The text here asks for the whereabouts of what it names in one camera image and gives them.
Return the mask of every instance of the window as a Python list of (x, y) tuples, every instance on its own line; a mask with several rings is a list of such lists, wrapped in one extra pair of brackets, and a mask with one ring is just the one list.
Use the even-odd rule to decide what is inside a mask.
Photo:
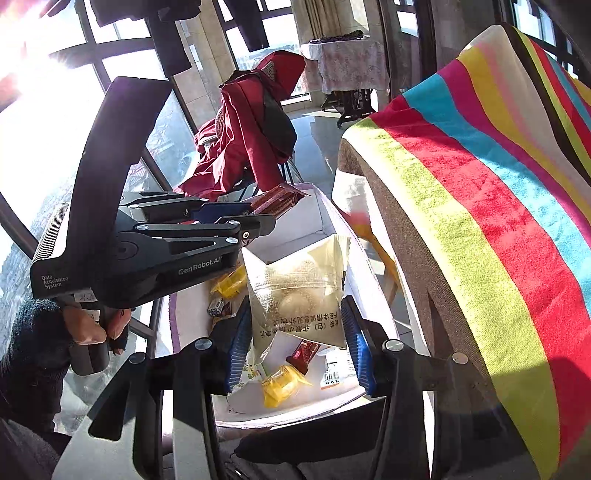
[[(72, 1), (55, 17), (18, 31), (27, 54), (17, 71), (22, 95), (0, 111), (0, 218), (14, 212), (37, 239), (56, 203), (70, 199), (86, 138), (111, 81), (117, 75), (164, 78), (145, 22), (122, 20), (99, 28), (88, 4)], [(171, 94), (142, 158), (130, 168), (125, 190), (171, 189), (194, 155), (193, 134)], [(0, 356), (14, 316), (31, 293), (33, 247), (21, 251), (9, 234), (20, 237), (0, 228)], [(134, 312), (125, 355), (138, 348), (156, 352), (162, 302), (153, 303)], [(113, 359), (109, 369), (116, 371), (123, 360)]]
[(22, 301), (31, 294), (29, 267), (31, 260), (0, 228), (0, 358), (10, 341), (12, 322)]
[[(300, 53), (300, 41), (297, 36), (296, 21), (291, 10), (290, 0), (259, 0), (259, 10), (269, 40), (269, 47), (253, 52), (248, 51), (246, 43), (224, 0), (214, 1), (214, 6), (239, 70), (253, 69), (269, 53), (276, 50)], [(292, 97), (301, 96), (304, 93), (303, 83), (300, 79), (295, 86)]]
[(519, 30), (540, 45), (571, 76), (578, 79), (583, 73), (584, 79), (589, 78), (569, 39), (534, 0), (513, 0), (512, 5), (515, 26)]
[(394, 0), (396, 15), (400, 23), (400, 30), (413, 37), (418, 37), (417, 14), (415, 13), (413, 0)]
[[(137, 51), (105, 59), (111, 80), (118, 76), (138, 76), (164, 80), (154, 50)], [(193, 133), (173, 93), (164, 104), (146, 147), (173, 187), (180, 185), (196, 157)]]

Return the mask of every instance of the rainbow striped towel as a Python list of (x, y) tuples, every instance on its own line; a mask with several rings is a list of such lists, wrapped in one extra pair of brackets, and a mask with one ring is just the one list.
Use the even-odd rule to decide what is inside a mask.
[(397, 256), (415, 243), (392, 216), (418, 232), (434, 260), (421, 275), (441, 273), (450, 292), (429, 301), (457, 302), (462, 318), (445, 325), (453, 347), (490, 378), (549, 478), (591, 420), (591, 90), (526, 35), (493, 26), (343, 139)]

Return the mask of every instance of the black sleeve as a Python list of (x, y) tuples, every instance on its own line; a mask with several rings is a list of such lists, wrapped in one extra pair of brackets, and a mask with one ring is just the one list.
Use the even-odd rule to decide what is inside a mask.
[(39, 435), (0, 419), (0, 465), (5, 480), (51, 480), (60, 457)]
[(62, 382), (70, 365), (72, 342), (55, 301), (23, 302), (0, 361), (3, 418), (39, 434), (53, 431), (53, 417), (61, 411)]

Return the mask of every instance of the barcode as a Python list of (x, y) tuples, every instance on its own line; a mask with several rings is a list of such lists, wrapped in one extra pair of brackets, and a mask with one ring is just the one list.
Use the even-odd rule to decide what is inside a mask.
[(320, 388), (329, 388), (334, 387), (336, 384), (339, 383), (339, 371), (331, 369), (330, 365), (326, 372), (324, 372), (324, 376), (322, 377), (322, 382), (320, 383)]
[(339, 381), (339, 373), (338, 372), (326, 372), (324, 374), (324, 380), (329, 383), (335, 383)]

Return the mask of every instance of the snack package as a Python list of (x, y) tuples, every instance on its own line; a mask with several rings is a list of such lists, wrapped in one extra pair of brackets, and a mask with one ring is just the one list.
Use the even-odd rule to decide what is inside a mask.
[(288, 183), (281, 183), (268, 192), (246, 200), (251, 201), (251, 215), (270, 213), (276, 219), (294, 207), (302, 198), (308, 196)]
[(295, 367), (302, 375), (308, 373), (308, 364), (320, 348), (319, 343), (302, 340), (294, 352), (285, 361)]
[(257, 358), (275, 333), (345, 348), (340, 319), (349, 237), (332, 235), (271, 265), (242, 249)]
[(297, 369), (291, 365), (281, 365), (277, 372), (262, 383), (265, 407), (278, 407), (297, 391), (301, 383), (312, 386)]

